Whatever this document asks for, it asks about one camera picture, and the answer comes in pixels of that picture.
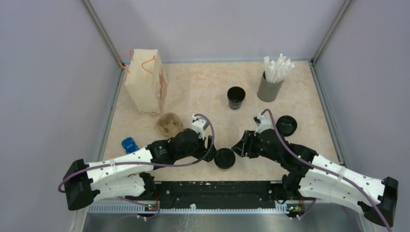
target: gray cylindrical container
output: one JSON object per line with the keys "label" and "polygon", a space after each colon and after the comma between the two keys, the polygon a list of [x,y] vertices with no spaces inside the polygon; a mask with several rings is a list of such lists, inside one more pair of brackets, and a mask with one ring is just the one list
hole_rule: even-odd
{"label": "gray cylindrical container", "polygon": [[265,72],[262,74],[261,82],[258,89],[258,98],[264,102],[273,102],[278,96],[280,87],[282,87],[283,81],[279,83],[269,83],[265,79]]}

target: black cup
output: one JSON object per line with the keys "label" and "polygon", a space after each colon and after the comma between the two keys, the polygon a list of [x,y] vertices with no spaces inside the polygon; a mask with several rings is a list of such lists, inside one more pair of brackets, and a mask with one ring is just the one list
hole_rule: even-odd
{"label": "black cup", "polygon": [[221,148],[214,161],[218,168],[230,169],[235,164],[235,153],[229,148]]}
{"label": "black cup", "polygon": [[228,103],[231,109],[237,110],[241,108],[244,99],[245,91],[243,88],[235,86],[228,90]]}

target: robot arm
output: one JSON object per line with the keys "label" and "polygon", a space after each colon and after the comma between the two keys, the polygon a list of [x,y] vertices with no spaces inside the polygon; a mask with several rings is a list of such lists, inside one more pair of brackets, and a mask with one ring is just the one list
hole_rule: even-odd
{"label": "robot arm", "polygon": [[[208,137],[205,147],[204,131],[208,125],[206,120],[193,115],[191,129],[180,132],[174,138],[154,141],[136,152],[110,160],[86,164],[83,159],[74,161],[64,179],[80,170],[90,170],[74,176],[64,184],[69,210],[78,210],[105,198],[152,195],[154,180],[145,172],[161,167],[151,163],[172,166],[177,160],[188,156],[210,162],[217,151],[212,145],[212,136]],[[142,163],[125,165],[127,162]]]}
{"label": "robot arm", "polygon": [[377,205],[390,225],[393,224],[397,201],[397,180],[387,177],[384,180],[371,178],[345,168],[326,159],[316,151],[302,145],[286,145],[303,159],[315,166],[340,175],[336,177],[317,168],[312,168],[293,157],[282,145],[271,122],[262,115],[254,118],[255,131],[246,130],[242,139],[232,150],[241,157],[257,158],[263,156],[278,162],[289,171],[282,178],[286,194],[290,199],[318,198],[351,208],[379,225],[384,225],[365,196],[342,177],[356,183]]}

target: white straw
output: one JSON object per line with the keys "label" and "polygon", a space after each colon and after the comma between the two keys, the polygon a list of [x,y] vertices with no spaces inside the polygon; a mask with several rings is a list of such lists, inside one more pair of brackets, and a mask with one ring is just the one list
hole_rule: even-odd
{"label": "white straw", "polygon": [[289,72],[294,68],[294,63],[281,53],[278,60],[271,61],[269,64],[269,57],[264,57],[265,62],[265,79],[269,83],[279,83],[285,79]]}

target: white wall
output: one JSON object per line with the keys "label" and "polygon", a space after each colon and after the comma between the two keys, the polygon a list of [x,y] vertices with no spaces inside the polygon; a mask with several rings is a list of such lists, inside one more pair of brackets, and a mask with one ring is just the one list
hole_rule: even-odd
{"label": "white wall", "polygon": [[318,63],[351,167],[399,181],[397,232],[409,230],[409,11],[408,0],[355,1]]}
{"label": "white wall", "polygon": [[0,231],[68,230],[57,185],[96,159],[117,76],[80,1],[1,1]]}
{"label": "white wall", "polygon": [[343,2],[91,0],[118,52],[159,49],[165,62],[312,58]]}

